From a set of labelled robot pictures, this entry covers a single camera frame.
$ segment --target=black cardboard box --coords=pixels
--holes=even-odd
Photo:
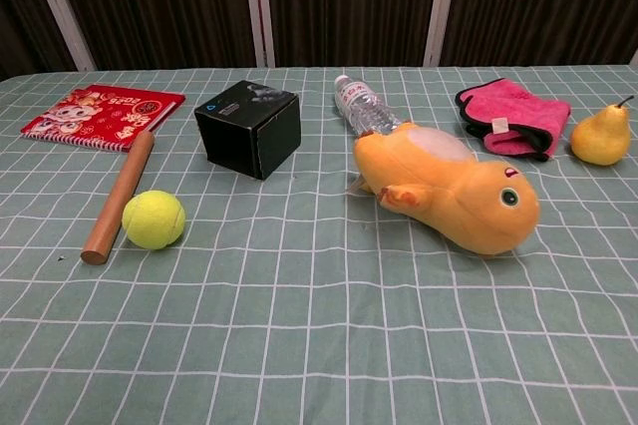
[[[299,98],[240,81],[195,109],[208,160],[264,180],[301,143]]]

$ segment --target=wooden rolling pin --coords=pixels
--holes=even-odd
[[[93,226],[91,235],[89,235],[80,254],[84,262],[100,265],[109,258],[111,247],[118,230],[120,230],[124,207],[133,197],[151,154],[154,141],[153,133],[149,131],[142,131],[134,140],[118,178]]]

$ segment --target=pink cloth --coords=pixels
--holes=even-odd
[[[547,161],[567,124],[571,107],[564,101],[540,99],[509,79],[497,79],[460,91],[455,100],[467,131],[494,154]],[[508,131],[497,124],[506,119]]]

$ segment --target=yellow pear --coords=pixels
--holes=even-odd
[[[571,151],[581,161],[611,166],[629,151],[629,109],[625,103],[610,104],[595,116],[584,119],[571,133]]]

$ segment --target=curtain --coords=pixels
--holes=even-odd
[[[444,66],[626,64],[638,0],[452,0]]]
[[[70,0],[99,69],[254,66],[248,0]]]
[[[47,0],[0,0],[0,81],[75,71]]]
[[[432,0],[270,0],[277,66],[423,64]]]

